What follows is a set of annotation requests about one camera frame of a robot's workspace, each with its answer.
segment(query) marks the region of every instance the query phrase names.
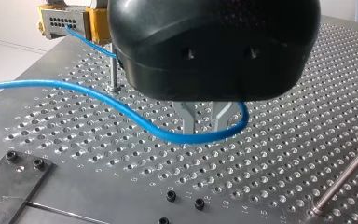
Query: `perforated metal table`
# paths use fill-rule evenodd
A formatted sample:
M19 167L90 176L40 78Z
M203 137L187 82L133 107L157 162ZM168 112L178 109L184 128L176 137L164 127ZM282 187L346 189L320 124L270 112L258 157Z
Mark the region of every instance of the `perforated metal table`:
M58 78L107 90L109 59L72 37L20 79ZM121 73L113 96L181 132L171 102L135 91ZM358 23L324 18L303 77L285 95L247 103L247 129L225 142L163 142L88 96L57 89L0 93L0 158L10 149L56 167L33 198L106 223L358 223L358 172L326 208L310 211L358 152ZM209 132L211 104L197 103ZM173 189L174 203L165 199ZM203 211L194 208L196 199ZM18 223L88 223L26 208Z

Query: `hole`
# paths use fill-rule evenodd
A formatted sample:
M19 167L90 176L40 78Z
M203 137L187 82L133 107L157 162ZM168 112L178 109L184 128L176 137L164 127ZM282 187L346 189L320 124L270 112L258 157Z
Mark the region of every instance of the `hole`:
M187 47L182 50L182 55L188 60L193 60L196 57L196 51Z

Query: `white wall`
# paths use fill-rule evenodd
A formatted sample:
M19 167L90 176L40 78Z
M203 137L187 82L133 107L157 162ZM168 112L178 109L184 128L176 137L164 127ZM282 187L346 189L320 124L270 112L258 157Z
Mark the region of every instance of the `white wall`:
M320 0L322 14L355 21L357 0Z

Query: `yellow bracket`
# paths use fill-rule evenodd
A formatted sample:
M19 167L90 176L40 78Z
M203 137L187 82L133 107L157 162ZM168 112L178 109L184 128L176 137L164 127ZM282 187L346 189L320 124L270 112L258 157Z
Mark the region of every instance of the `yellow bracket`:
M107 9L92 9L87 7L89 13L89 26L91 30L92 42L96 44L107 44L111 41L109 33L109 23L107 21Z

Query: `metal bolt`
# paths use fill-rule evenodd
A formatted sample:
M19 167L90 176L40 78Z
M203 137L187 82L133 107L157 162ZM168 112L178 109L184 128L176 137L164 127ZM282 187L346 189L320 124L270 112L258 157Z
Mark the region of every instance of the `metal bolt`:
M36 170L41 170L43 167L45 167L45 162L42 159L34 160L34 168Z
M19 156L17 155L17 153L15 151L9 151L6 154L6 159L8 162L13 162L15 161Z

